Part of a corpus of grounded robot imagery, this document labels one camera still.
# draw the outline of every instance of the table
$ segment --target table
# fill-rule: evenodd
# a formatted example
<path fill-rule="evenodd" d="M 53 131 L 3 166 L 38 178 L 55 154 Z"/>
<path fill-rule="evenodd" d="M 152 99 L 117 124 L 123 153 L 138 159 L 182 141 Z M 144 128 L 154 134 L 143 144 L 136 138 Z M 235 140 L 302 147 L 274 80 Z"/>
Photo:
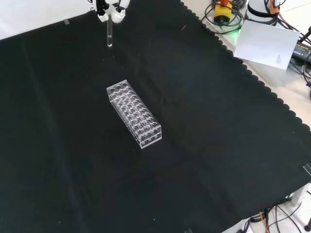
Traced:
<path fill-rule="evenodd" d="M 306 128 L 178 1 L 162 3 L 155 17 L 153 1 L 133 2 L 113 50 L 92 13 L 1 41 L 4 230 L 218 233 L 309 181 Z M 106 96 L 125 77 L 163 126 L 144 150 Z M 264 169 L 254 190 L 247 174 Z"/>

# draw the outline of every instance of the yellow component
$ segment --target yellow component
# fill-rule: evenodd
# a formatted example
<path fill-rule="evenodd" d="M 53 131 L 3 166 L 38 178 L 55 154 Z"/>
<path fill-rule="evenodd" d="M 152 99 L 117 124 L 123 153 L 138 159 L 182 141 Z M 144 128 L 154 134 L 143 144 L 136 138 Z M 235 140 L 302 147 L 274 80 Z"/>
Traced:
<path fill-rule="evenodd" d="M 231 3 L 228 3 L 227 7 L 232 8 Z M 222 7 L 220 5 L 215 6 L 214 22 L 229 22 L 231 17 L 231 9 Z"/>

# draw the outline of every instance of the white cylinder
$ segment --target white cylinder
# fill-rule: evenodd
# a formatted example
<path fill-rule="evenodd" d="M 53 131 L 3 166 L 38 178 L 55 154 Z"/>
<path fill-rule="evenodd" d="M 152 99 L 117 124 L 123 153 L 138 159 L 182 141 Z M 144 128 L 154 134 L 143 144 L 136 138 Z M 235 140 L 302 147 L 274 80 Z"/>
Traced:
<path fill-rule="evenodd" d="M 249 6 L 254 9 L 255 11 L 261 12 L 261 13 L 268 13 L 266 10 L 266 7 L 264 5 L 264 0 L 249 0 L 248 2 Z M 280 0 L 275 0 L 275 5 L 278 6 L 280 4 Z M 271 10 L 271 4 L 270 1 L 268 2 L 267 5 L 268 9 Z M 269 22 L 272 21 L 273 18 L 272 17 L 258 17 L 256 15 L 253 15 L 252 13 L 249 12 L 249 10 L 246 11 L 247 16 L 254 21 L 257 22 Z"/>

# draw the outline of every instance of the orange cable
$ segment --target orange cable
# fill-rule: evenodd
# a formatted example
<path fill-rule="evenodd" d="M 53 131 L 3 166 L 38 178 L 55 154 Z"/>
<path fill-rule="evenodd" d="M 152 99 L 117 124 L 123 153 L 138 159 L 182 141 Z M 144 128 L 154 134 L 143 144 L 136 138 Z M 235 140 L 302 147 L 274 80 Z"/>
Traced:
<path fill-rule="evenodd" d="M 263 223 L 263 225 L 264 225 L 264 227 L 265 227 L 265 229 L 266 229 L 266 233 L 269 233 L 269 230 L 267 229 L 267 226 L 266 226 L 266 224 L 265 224 L 264 221 L 263 221 L 261 212 L 259 212 L 259 214 L 260 214 L 260 217 L 261 217 L 261 221 L 262 221 L 262 223 Z"/>

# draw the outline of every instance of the wire bundle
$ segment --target wire bundle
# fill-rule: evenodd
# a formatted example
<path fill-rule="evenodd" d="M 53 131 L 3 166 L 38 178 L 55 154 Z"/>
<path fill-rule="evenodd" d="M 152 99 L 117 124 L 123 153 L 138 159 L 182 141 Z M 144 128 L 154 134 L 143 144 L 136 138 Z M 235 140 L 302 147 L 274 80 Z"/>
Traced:
<path fill-rule="evenodd" d="M 284 198 L 279 204 L 283 204 L 283 203 L 285 203 L 285 202 L 287 202 L 287 201 L 291 201 L 291 200 L 292 200 L 292 198 L 290 198 L 290 197 L 288 196 L 288 197 Z M 300 208 L 301 204 L 302 204 L 302 202 L 300 203 L 300 205 L 299 205 L 290 215 L 288 215 L 281 207 L 279 207 L 279 205 L 276 205 L 276 206 L 274 206 L 274 207 L 265 209 L 264 211 L 260 212 L 259 215 L 257 215 L 257 216 L 251 217 L 251 218 L 250 218 L 250 221 L 251 221 L 251 222 L 260 222 L 260 221 L 262 221 L 263 224 L 264 224 L 264 226 L 265 226 L 265 231 L 266 231 L 266 233 L 269 233 L 270 227 L 271 227 L 272 225 L 276 224 L 277 232 L 280 233 L 280 230 L 279 230 L 279 227 L 278 227 L 278 223 L 281 222 L 281 221 L 283 221 L 283 220 L 285 220 L 285 219 L 288 219 L 288 218 L 289 218 L 289 219 L 294 223 L 294 225 L 297 227 L 297 229 L 299 230 L 299 232 L 301 233 L 300 228 L 297 226 L 297 224 L 295 223 L 295 221 L 291 218 L 291 216 Z M 271 223 L 271 224 L 269 224 L 269 213 L 271 212 L 271 210 L 272 210 L 273 208 L 275 208 L 275 219 L 276 219 L 276 221 L 273 222 L 273 223 Z M 278 220 L 278 219 L 277 219 L 277 215 L 276 215 L 276 209 L 277 209 L 277 208 L 279 208 L 279 209 L 286 215 L 285 218 L 283 218 L 283 219 L 281 219 L 281 220 Z"/>
<path fill-rule="evenodd" d="M 241 29 L 242 25 L 243 25 L 243 22 L 244 22 L 244 17 L 243 15 L 240 13 L 240 8 L 243 7 L 245 4 L 246 4 L 246 0 L 233 0 L 233 1 L 229 1 L 232 5 L 232 8 L 231 7 L 228 7 L 228 6 L 225 6 L 225 5 L 221 5 L 217 0 L 213 0 L 212 3 L 205 9 L 205 12 L 204 12 L 204 16 L 203 18 L 201 19 L 201 22 L 202 22 L 202 25 L 204 26 L 205 29 L 206 26 L 205 24 L 203 23 L 203 20 L 206 19 L 208 22 L 210 22 L 211 24 L 213 25 L 216 25 L 216 26 L 219 26 L 219 27 L 222 27 L 222 26 L 226 26 L 226 27 L 236 27 L 232 30 L 229 30 L 229 31 L 226 31 L 226 32 L 214 32 L 212 31 L 213 33 L 215 34 L 229 34 L 229 33 L 233 33 L 233 32 L 236 32 L 238 30 Z M 222 7 L 225 7 L 225 8 L 228 8 L 231 10 L 232 14 L 234 15 L 233 19 L 230 20 L 230 22 L 222 22 L 222 23 L 216 23 L 216 22 L 213 22 L 211 21 L 209 18 L 208 18 L 208 15 L 209 13 L 215 9 L 216 5 L 219 5 L 219 6 L 222 6 Z M 237 23 L 233 23 L 233 21 L 235 19 L 238 19 L 238 22 Z"/>

